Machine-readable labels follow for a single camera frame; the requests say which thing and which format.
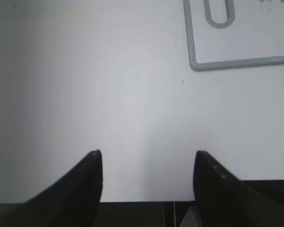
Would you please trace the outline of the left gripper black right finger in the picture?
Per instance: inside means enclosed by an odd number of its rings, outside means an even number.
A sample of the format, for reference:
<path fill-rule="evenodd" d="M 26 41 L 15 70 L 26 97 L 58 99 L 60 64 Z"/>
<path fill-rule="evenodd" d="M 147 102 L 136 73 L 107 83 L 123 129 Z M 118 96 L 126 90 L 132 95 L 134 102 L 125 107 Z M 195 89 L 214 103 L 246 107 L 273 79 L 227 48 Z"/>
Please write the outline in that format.
<path fill-rule="evenodd" d="M 284 227 L 284 180 L 241 180 L 206 151 L 195 155 L 194 195 L 205 227 Z"/>

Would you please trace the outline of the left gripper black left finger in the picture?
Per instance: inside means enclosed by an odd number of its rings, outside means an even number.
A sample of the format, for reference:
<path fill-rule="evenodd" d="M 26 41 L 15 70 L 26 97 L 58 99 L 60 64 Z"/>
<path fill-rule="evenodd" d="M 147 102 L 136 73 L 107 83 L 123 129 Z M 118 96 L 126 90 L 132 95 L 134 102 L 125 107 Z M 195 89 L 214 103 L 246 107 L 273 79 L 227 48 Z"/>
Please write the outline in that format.
<path fill-rule="evenodd" d="M 49 188 L 0 214 L 0 227 L 90 227 L 102 194 L 102 154 L 89 152 Z"/>

